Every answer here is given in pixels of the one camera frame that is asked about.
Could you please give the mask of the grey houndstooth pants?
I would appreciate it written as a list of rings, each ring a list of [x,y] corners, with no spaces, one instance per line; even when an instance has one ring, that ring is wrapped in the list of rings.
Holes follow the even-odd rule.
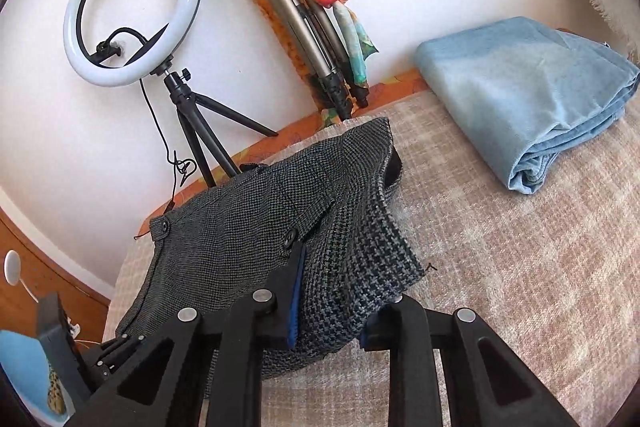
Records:
[[[268,352],[262,373],[277,377],[340,351],[424,275],[390,212],[401,170],[390,122],[378,117],[155,218],[154,255],[118,331],[152,335],[182,308],[227,309],[303,245],[295,347]]]

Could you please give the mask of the wooden door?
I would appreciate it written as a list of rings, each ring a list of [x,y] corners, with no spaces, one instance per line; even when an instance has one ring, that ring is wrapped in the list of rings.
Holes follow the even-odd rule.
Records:
[[[1,211],[1,262],[9,251],[20,255],[21,276],[36,297],[58,293],[67,315],[80,325],[80,339],[102,339],[110,300],[57,265]],[[1,328],[35,337],[36,325],[35,301],[21,283],[6,283],[1,272]]]

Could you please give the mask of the light blue chair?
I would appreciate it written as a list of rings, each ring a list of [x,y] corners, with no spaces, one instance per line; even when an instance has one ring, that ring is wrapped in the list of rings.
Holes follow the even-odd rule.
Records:
[[[64,426],[75,413],[37,339],[1,331],[1,365],[29,413],[41,426]]]

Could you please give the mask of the white clip lamp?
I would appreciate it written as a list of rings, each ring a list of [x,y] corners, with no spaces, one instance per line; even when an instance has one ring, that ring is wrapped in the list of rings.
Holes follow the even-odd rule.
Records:
[[[3,258],[3,281],[1,282],[1,328],[9,329],[27,337],[35,337],[39,301],[57,291],[63,296],[74,291],[70,283],[55,272],[46,269],[40,279],[29,284],[22,275],[22,258],[10,249]]]

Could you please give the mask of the pink checked bed blanket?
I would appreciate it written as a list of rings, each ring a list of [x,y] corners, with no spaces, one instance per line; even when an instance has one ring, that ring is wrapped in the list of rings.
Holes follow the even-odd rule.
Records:
[[[506,190],[430,91],[386,105],[404,172],[392,199],[426,273],[411,296],[475,310],[583,426],[639,377],[639,104]]]

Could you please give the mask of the black mini tripod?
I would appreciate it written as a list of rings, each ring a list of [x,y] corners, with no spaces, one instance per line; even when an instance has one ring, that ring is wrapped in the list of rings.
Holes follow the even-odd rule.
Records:
[[[171,102],[176,106],[178,121],[206,186],[213,187],[216,185],[216,181],[212,170],[209,168],[203,146],[213,155],[213,158],[218,162],[218,166],[229,178],[237,176],[241,173],[241,170],[235,165],[214,130],[209,126],[205,116],[201,113],[201,108],[208,109],[209,112],[234,121],[235,124],[240,124],[263,136],[268,136],[268,138],[274,138],[279,133],[215,101],[213,98],[209,98],[209,96],[192,91],[188,86],[190,78],[190,72],[187,69],[183,69],[182,72],[165,72],[163,82],[168,90]]]

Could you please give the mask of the folded light blue jeans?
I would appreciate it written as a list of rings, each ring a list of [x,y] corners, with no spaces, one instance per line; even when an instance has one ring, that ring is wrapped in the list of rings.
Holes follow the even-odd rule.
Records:
[[[498,180],[525,195],[615,124],[639,84],[609,46],[521,16],[425,41],[416,67]]]

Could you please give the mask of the orange floral bed sheet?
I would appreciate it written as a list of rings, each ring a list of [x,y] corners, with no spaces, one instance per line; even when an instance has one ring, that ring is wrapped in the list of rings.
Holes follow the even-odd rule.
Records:
[[[428,90],[427,82],[416,68],[409,72],[390,77],[372,87],[369,106],[357,109],[355,116],[372,116],[382,107],[398,102],[408,96]],[[326,127],[320,113],[313,113],[293,124],[288,124],[279,131],[275,138],[264,138],[247,147],[245,150],[232,156],[237,164],[251,164],[261,162],[280,153],[290,145],[302,142]],[[174,197],[175,206],[179,207],[194,195],[206,190],[207,185],[201,176],[196,176],[194,181],[179,188]]]

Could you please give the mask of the folded silver black tripod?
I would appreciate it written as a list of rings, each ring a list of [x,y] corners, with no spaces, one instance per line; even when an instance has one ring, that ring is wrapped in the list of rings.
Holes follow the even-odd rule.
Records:
[[[329,105],[341,120],[368,105],[369,90],[358,87],[344,44],[326,10],[314,0],[269,0],[297,52],[303,59],[311,86],[320,101]]]

